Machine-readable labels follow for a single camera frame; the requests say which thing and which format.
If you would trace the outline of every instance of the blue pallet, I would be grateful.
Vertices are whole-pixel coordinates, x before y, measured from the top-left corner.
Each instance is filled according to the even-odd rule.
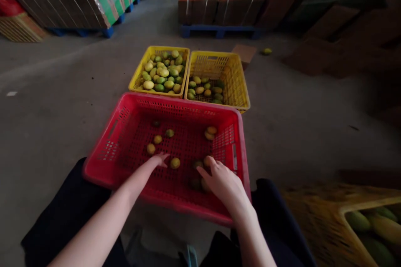
[[[252,40],[258,40],[264,30],[253,26],[181,25],[181,36],[189,38],[191,31],[216,31],[216,38],[222,39],[227,31],[252,32]]]
[[[131,3],[127,9],[125,10],[126,13],[130,13],[134,10],[134,4]],[[125,13],[122,14],[121,16],[119,16],[119,18],[117,19],[117,21],[113,24],[121,24],[125,21]],[[70,28],[47,28],[47,30],[53,32],[56,36],[63,36],[68,32],[76,32],[79,36],[81,37],[86,37],[88,36],[89,33],[97,33],[97,32],[101,32],[103,34],[104,37],[106,38],[111,38],[113,33],[114,33],[114,29],[113,27],[110,27],[109,29],[104,29],[104,28],[100,28],[100,29],[80,29],[80,28],[74,28],[74,29],[70,29]]]

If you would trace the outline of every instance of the concrete floor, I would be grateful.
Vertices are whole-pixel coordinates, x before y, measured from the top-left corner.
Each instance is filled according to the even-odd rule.
[[[182,39],[177,0],[142,0],[112,39],[74,35],[40,44],[0,40],[0,265],[23,266],[21,239],[51,201],[75,162],[88,155],[149,45],[231,51],[235,44],[271,47],[245,72],[251,109],[243,115],[251,186],[333,180],[339,168],[399,167],[400,135],[366,112],[374,84],[366,77],[308,77],[280,62],[297,41],[269,34]],[[17,91],[15,96],[6,96]],[[216,229],[197,218],[139,203],[124,229],[161,218],[202,258]],[[145,245],[166,253],[153,234]]]

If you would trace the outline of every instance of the finger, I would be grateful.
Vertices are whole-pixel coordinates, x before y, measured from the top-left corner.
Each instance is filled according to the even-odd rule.
[[[202,167],[200,167],[200,166],[197,166],[196,167],[196,170],[199,172],[199,174],[206,180],[206,182],[210,179],[210,175],[209,175],[209,173],[207,173],[206,172],[206,170],[205,169],[203,169]]]

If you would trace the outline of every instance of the stack of boxes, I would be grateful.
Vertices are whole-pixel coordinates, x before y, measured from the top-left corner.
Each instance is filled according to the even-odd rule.
[[[264,0],[178,0],[183,25],[252,26]]]

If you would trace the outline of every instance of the yellow basket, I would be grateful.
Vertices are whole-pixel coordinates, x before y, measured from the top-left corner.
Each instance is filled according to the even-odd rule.
[[[238,54],[230,52],[193,51],[191,53],[187,82],[185,85],[184,99],[187,100],[190,76],[209,77],[212,87],[218,79],[224,82],[224,104],[216,105],[232,106],[239,110],[240,113],[245,113],[245,111],[251,107],[244,71],[242,70],[241,59]],[[213,98],[197,94],[195,95],[195,100],[211,102]]]
[[[401,191],[330,184],[284,191],[318,266],[377,267],[344,214],[401,203]]]
[[[0,17],[0,33],[13,42],[41,42],[48,36],[27,13]]]
[[[146,90],[136,90],[136,88],[141,85],[140,80],[142,77],[142,71],[145,70],[145,65],[150,60],[150,57],[153,54],[154,55],[162,55],[162,53],[165,51],[167,51],[168,53],[171,53],[171,51],[173,51],[173,50],[177,50],[180,53],[180,55],[183,57],[183,60],[186,61],[185,72],[184,72],[184,76],[183,76],[183,83],[181,85],[180,93],[179,94],[167,94],[167,93],[153,92],[153,91],[146,91]],[[188,74],[189,55],[190,55],[189,48],[169,47],[169,46],[149,46],[146,49],[146,52],[143,55],[139,65],[134,73],[134,76],[132,77],[132,79],[128,85],[128,89],[133,92],[149,93],[149,94],[154,94],[154,95],[161,95],[161,96],[166,96],[166,97],[171,97],[171,98],[182,99],[183,95],[184,95],[185,80],[186,80],[187,74]]]

